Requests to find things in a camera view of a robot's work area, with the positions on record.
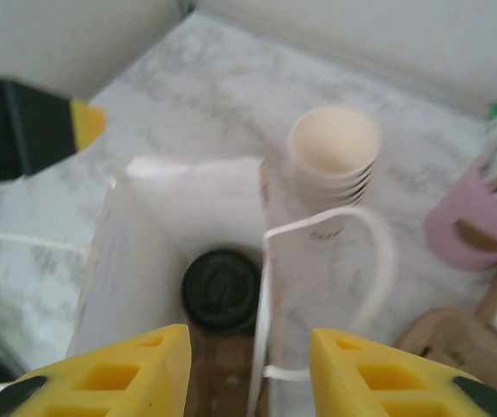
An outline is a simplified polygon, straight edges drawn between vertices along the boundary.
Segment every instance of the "white string handle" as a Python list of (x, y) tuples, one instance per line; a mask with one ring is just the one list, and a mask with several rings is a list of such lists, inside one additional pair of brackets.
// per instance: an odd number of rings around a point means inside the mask
[[(332, 208), (307, 219), (270, 229), (264, 235), (264, 248), (268, 251), (269, 239), (273, 236), (313, 226), (338, 215), (349, 215), (361, 220), (370, 230), (374, 240), (377, 260), (374, 281), (348, 326), (349, 333), (360, 333), (378, 314), (395, 278), (395, 243), (388, 225), (378, 215), (363, 207)], [(267, 365), (262, 375), (264, 378), (282, 381), (307, 381), (310, 379), (310, 370), (308, 368), (283, 369), (275, 365)]]

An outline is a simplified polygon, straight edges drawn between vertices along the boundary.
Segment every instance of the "black cup lid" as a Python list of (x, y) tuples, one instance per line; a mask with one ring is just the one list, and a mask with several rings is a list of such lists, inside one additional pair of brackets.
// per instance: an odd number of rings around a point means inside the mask
[(255, 322), (260, 272), (245, 255), (221, 249), (197, 258), (182, 281), (182, 303), (200, 328), (242, 331)]

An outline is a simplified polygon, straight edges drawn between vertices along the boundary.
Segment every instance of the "white marble surface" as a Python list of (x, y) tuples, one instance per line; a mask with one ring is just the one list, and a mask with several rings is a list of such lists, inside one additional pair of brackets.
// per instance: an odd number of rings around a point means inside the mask
[[(431, 307), (473, 308), (490, 272), (444, 265), (425, 249), (421, 226), (482, 149), (481, 123), (196, 13), (96, 98), (109, 125), (90, 149), (33, 178), (0, 185), (0, 231), (88, 245), (112, 173), (133, 156), (265, 156), (279, 186), (287, 187), (281, 176), (288, 130), (301, 114), (326, 103), (368, 111), (384, 134), (364, 204), (394, 228), (401, 259), (397, 290), (366, 335), (390, 342)], [(282, 206), (278, 222), (303, 215), (289, 196), (286, 188), (275, 202)], [(343, 327), (372, 264), (368, 238), (353, 223), (331, 241), (306, 233), (294, 240), (294, 250), (309, 258), (327, 254), (334, 269), (325, 281), (292, 282), (295, 266), (280, 265), (286, 291), (279, 312), (282, 343), (274, 355), (289, 367), (304, 363), (311, 327)], [(64, 357), (85, 261), (0, 242), (0, 334), (26, 366)], [(293, 265), (300, 274), (304, 258)], [(331, 305), (339, 306), (340, 316), (330, 314), (325, 306)], [(279, 385), (279, 395), (308, 394), (307, 387)]]

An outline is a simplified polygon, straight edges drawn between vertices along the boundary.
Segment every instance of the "paper cup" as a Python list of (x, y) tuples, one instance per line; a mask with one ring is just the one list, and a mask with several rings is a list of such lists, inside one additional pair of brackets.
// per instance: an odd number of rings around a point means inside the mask
[(314, 189), (322, 189), (324, 192), (341, 192), (343, 190), (348, 190), (362, 181), (368, 179), (372, 175), (374, 165), (371, 164), (364, 171), (361, 172), (356, 178), (350, 180), (327, 180), (324, 181), (320, 178), (314, 178), (313, 176), (306, 175), (301, 172), (297, 167), (293, 169), (293, 178), (296, 183), (304, 184), (305, 186), (312, 187)]
[(301, 117), (288, 139), (291, 160), (316, 181), (351, 181), (361, 176), (380, 151), (374, 120), (347, 107), (323, 107)]
[(380, 150), (380, 131), (360, 111), (314, 109), (301, 117), (288, 139), (295, 189), (306, 205), (331, 209), (358, 202)]
[(359, 184), (356, 184), (350, 189), (342, 189), (341, 191), (336, 190), (329, 192), (325, 192), (324, 190), (321, 189), (308, 187), (303, 183), (297, 183), (295, 185), (295, 188), (300, 194), (303, 194), (308, 198), (315, 198), (316, 200), (323, 200), (323, 201), (342, 202), (350, 199), (354, 195), (359, 195), (367, 187), (368, 182), (369, 178), (366, 178), (365, 180), (363, 180)]

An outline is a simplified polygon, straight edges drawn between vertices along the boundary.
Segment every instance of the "pink cup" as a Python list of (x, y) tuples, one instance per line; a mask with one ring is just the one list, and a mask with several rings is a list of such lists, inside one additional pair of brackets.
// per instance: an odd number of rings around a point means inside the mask
[(425, 222), (432, 250), (468, 270), (497, 264), (497, 198), (487, 192), (480, 177), (482, 161), (473, 162)]

